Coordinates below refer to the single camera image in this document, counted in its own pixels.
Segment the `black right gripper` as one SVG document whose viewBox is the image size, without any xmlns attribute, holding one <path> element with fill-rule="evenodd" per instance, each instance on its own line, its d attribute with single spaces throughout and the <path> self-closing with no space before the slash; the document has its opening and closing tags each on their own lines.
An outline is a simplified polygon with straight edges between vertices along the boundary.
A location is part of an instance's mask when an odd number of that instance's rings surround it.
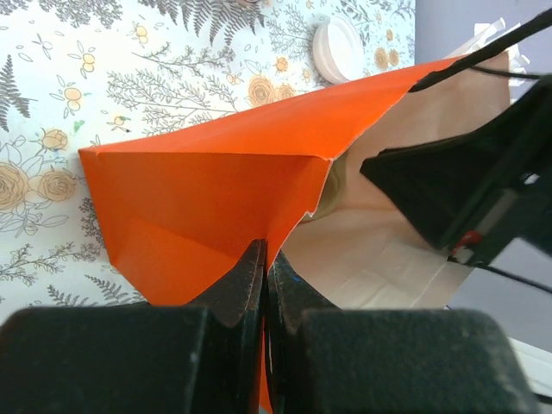
<svg viewBox="0 0 552 414">
<path fill-rule="evenodd" d="M 490 266 L 517 238 L 551 253 L 551 77 L 467 133 L 364 160 L 378 187 L 448 259 Z"/>
</svg>

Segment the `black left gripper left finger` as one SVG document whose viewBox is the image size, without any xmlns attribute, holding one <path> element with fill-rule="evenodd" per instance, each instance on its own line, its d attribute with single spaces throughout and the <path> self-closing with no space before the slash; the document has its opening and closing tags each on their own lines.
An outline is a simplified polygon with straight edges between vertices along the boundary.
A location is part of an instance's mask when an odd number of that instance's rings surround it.
<svg viewBox="0 0 552 414">
<path fill-rule="evenodd" d="M 181 306 L 38 307 L 1 328 L 4 413 L 255 413 L 266 243 Z"/>
</svg>

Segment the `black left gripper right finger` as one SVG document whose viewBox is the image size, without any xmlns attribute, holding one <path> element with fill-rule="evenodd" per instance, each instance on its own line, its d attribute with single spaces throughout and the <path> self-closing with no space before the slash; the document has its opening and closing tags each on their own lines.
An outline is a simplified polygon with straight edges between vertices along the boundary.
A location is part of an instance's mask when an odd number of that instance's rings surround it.
<svg viewBox="0 0 552 414">
<path fill-rule="evenodd" d="M 283 254 L 267 275 L 276 413 L 536 413 L 510 343 L 473 310 L 343 310 Z"/>
</svg>

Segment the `orange paper bag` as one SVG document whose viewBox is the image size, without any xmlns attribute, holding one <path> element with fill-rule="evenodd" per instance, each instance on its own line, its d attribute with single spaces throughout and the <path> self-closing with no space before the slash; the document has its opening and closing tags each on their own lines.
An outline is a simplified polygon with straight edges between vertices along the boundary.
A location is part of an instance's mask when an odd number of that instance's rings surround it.
<svg viewBox="0 0 552 414">
<path fill-rule="evenodd" d="M 170 134 L 78 155 L 111 264 L 155 306 L 181 306 L 266 243 L 260 380 L 267 379 L 267 275 L 312 212 L 332 162 L 403 97 L 483 62 L 551 24 L 544 11 L 490 45 Z"/>
</svg>

